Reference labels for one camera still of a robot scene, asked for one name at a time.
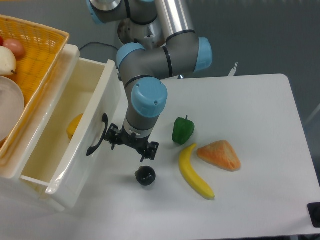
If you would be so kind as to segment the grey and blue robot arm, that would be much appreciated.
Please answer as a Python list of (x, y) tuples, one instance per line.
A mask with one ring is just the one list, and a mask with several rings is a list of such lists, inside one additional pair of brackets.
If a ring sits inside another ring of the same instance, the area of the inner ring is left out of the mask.
[(143, 160), (153, 160), (157, 142), (149, 142), (168, 98), (163, 79), (209, 68), (213, 52), (209, 40), (197, 36), (188, 4), (184, 0), (89, 0), (94, 21), (129, 20), (140, 26), (160, 22), (164, 42), (147, 49), (140, 40), (124, 44), (116, 65), (128, 100), (122, 128), (106, 126), (102, 140), (112, 146), (126, 145)]

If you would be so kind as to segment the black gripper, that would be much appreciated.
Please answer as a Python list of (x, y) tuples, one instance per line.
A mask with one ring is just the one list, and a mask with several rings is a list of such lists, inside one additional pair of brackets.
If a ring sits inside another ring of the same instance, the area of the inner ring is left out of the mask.
[(154, 161), (159, 148), (158, 142), (148, 142), (148, 137), (138, 137), (134, 132), (129, 134), (114, 123), (109, 126), (104, 140), (111, 144), (111, 150), (117, 145), (125, 145), (136, 150), (141, 155), (141, 163), (144, 160)]

